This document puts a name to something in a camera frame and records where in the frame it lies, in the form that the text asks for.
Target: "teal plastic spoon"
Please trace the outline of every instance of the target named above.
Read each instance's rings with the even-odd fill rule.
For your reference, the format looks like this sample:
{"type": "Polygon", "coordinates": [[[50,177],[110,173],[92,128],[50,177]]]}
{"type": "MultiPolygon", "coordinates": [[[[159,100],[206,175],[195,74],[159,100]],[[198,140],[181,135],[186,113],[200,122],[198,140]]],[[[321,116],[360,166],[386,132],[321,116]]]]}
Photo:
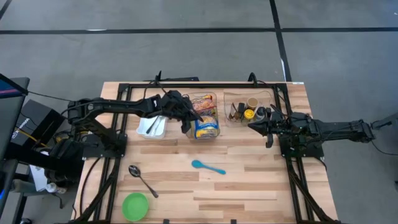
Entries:
{"type": "Polygon", "coordinates": [[[219,173],[219,174],[226,174],[225,170],[216,169],[216,168],[213,168],[213,167],[210,167],[210,166],[206,166],[206,165],[204,165],[203,163],[201,163],[201,162],[198,161],[198,160],[192,161],[192,166],[193,166],[194,168],[206,168],[206,169],[209,169],[209,170],[213,170],[213,171],[215,171],[215,172],[217,172],[217,173],[219,173]]]}

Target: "wooden table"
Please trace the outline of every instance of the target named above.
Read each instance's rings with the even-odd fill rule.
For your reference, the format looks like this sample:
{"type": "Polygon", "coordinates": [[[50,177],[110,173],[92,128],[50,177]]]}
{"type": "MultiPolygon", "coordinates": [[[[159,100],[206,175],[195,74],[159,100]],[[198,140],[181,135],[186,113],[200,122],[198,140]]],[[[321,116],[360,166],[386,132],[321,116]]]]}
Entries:
{"type": "MultiPolygon", "coordinates": [[[[101,97],[116,99],[118,85],[118,82],[104,83],[101,97]]],[[[293,111],[311,113],[304,85],[288,83],[287,86],[293,111]]],[[[266,138],[248,127],[228,127],[225,121],[224,94],[254,94],[264,89],[181,88],[178,91],[216,93],[221,134],[214,141],[190,141],[181,133],[181,124],[171,120],[163,139],[148,140],[136,133],[139,118],[129,115],[128,145],[121,160],[112,223],[129,223],[121,213],[121,205],[133,192],[142,192],[149,200],[150,210],[139,223],[161,223],[165,218],[171,223],[230,223],[231,219],[237,219],[238,223],[295,223],[285,159],[280,155],[277,137],[267,149],[266,138]],[[191,166],[194,159],[224,169],[226,175],[195,169],[191,166]],[[159,198],[154,198],[141,180],[129,174],[127,168],[132,164],[140,168],[142,177],[159,193],[159,198]]],[[[163,94],[161,89],[149,88],[146,97],[158,93],[163,94]]],[[[133,89],[132,100],[142,97],[143,89],[133,89]]],[[[110,127],[112,114],[102,114],[97,120],[110,127]]],[[[78,211],[83,180],[94,160],[88,159],[83,168],[75,202],[78,211]]],[[[310,193],[326,214],[337,219],[324,166],[312,158],[303,158],[303,162],[310,193]]],[[[84,207],[98,191],[102,168],[103,159],[89,176],[84,207]]],[[[306,219],[300,193],[299,197],[302,216],[306,219]]],[[[102,218],[107,204],[105,195],[102,218]]]]}

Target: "green bowl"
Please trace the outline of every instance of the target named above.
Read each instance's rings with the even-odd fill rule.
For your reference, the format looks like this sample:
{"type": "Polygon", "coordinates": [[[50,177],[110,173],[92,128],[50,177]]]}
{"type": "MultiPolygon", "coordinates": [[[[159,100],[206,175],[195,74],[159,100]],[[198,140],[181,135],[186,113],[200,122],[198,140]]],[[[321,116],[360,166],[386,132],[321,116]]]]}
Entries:
{"type": "Polygon", "coordinates": [[[148,209],[148,199],[142,193],[129,194],[122,204],[122,213],[124,217],[132,222],[136,222],[144,218],[148,209]]]}

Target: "metal spoon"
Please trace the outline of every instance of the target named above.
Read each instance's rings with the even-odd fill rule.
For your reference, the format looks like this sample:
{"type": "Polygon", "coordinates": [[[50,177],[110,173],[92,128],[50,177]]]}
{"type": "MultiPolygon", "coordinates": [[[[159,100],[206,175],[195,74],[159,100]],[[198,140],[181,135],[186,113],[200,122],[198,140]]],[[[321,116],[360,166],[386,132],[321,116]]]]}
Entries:
{"type": "Polygon", "coordinates": [[[136,166],[134,166],[134,165],[129,166],[129,172],[130,172],[130,174],[131,174],[133,177],[139,177],[139,178],[142,180],[142,182],[148,187],[148,189],[150,190],[150,192],[152,193],[152,195],[153,195],[155,198],[159,197],[159,195],[157,194],[157,192],[156,192],[154,189],[152,189],[152,188],[144,181],[144,179],[141,177],[141,171],[138,169],[138,167],[136,167],[136,166]]]}

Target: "small bottle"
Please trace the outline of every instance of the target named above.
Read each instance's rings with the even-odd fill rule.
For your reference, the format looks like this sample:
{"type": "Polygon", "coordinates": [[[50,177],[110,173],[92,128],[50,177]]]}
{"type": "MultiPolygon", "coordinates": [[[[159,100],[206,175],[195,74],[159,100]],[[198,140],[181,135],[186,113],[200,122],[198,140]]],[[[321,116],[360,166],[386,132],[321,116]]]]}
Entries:
{"type": "Polygon", "coordinates": [[[244,111],[244,121],[252,121],[254,118],[254,111],[247,109],[244,111]]]}
{"type": "Polygon", "coordinates": [[[266,115],[266,109],[263,106],[260,106],[256,111],[256,121],[262,120],[266,115]]]}
{"type": "Polygon", "coordinates": [[[67,189],[64,187],[58,187],[55,183],[49,183],[47,186],[45,186],[45,189],[49,193],[58,193],[58,194],[64,194],[67,189]]]}

